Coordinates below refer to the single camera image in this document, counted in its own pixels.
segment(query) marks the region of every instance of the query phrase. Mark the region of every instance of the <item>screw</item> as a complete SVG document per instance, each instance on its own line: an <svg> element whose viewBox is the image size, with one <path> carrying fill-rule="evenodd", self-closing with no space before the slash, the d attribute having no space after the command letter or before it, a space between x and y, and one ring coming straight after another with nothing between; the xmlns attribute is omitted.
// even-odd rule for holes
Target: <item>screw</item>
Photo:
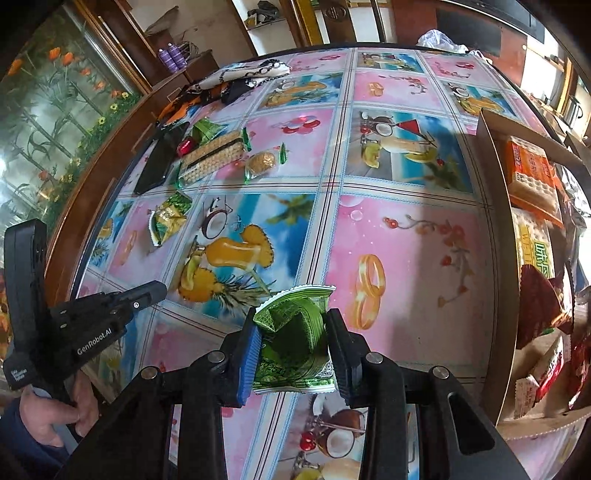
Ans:
<svg viewBox="0 0 591 480"><path fill-rule="evenodd" d="M370 352L367 355L365 355L365 359L370 363L370 364L380 364L384 361L384 357L381 355L381 353L377 353L377 352Z"/></svg>
<svg viewBox="0 0 591 480"><path fill-rule="evenodd" d="M226 355L224 355L223 352L221 352L220 350L214 350L213 352L209 352L209 354L207 355L207 359L213 364L223 362L225 358Z"/></svg>
<svg viewBox="0 0 591 480"><path fill-rule="evenodd" d="M435 375L437 378L440 378L441 380L445 380L449 377L449 370L445 367L435 367L433 369L433 375Z"/></svg>
<svg viewBox="0 0 591 480"><path fill-rule="evenodd" d="M142 370L141 375L144 380L152 380L158 375L158 369L156 367L146 367Z"/></svg>

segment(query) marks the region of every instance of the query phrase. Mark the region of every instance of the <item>purple bottle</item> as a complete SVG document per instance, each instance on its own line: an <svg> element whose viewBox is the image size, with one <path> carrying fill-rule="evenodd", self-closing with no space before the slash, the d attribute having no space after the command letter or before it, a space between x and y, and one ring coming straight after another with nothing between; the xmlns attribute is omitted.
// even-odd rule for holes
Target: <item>purple bottle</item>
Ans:
<svg viewBox="0 0 591 480"><path fill-rule="evenodd" d="M183 57L183 54L181 53L181 51L178 49L178 47L176 45L169 43L168 44L168 53L170 53L170 56L173 58L174 62L177 64L177 67L179 69L183 69L183 68L187 67L187 60L185 60L185 58Z"/></svg>
<svg viewBox="0 0 591 480"><path fill-rule="evenodd" d="M160 60L162 60L162 63L164 63L165 67L168 68L170 73L178 72L177 64L174 62L167 50L159 49L158 57L160 57Z"/></svg>

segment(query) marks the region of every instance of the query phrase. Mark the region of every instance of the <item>human hand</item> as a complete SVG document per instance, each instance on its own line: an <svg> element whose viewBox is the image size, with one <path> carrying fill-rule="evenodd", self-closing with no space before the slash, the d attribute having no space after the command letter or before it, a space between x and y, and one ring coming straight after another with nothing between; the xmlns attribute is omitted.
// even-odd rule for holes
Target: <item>human hand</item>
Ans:
<svg viewBox="0 0 591 480"><path fill-rule="evenodd" d="M63 441L52 425L76 424L76 433L85 436L99 417L98 402L92 393L88 377L78 371L72 391L76 407L51 398L35 395L29 385L24 388L20 402L22 423L31 436L42 445L62 447Z"/></svg>
<svg viewBox="0 0 591 480"><path fill-rule="evenodd" d="M85 437L99 419L99 403L92 391L90 379L81 370L76 372L72 400L76 402L76 409L80 414L76 422L76 433Z"/></svg>

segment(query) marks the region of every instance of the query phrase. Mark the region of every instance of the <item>orange snack package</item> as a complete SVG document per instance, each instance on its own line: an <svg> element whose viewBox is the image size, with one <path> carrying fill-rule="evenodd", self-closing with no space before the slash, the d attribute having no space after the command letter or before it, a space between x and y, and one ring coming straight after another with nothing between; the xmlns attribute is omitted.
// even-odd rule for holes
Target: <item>orange snack package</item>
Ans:
<svg viewBox="0 0 591 480"><path fill-rule="evenodd" d="M511 203L564 228L545 151L520 138L509 137L505 162Z"/></svg>

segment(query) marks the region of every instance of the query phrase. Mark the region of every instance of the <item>smartphone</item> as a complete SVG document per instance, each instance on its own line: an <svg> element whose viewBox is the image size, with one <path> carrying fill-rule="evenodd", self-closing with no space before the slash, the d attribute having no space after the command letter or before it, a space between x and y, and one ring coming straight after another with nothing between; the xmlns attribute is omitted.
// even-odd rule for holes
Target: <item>smartphone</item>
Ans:
<svg viewBox="0 0 591 480"><path fill-rule="evenodd" d="M160 187L168 176L171 165L177 159L177 146L184 138L189 122L161 132L156 146L146 161L146 165L135 184L134 193L142 195Z"/></svg>

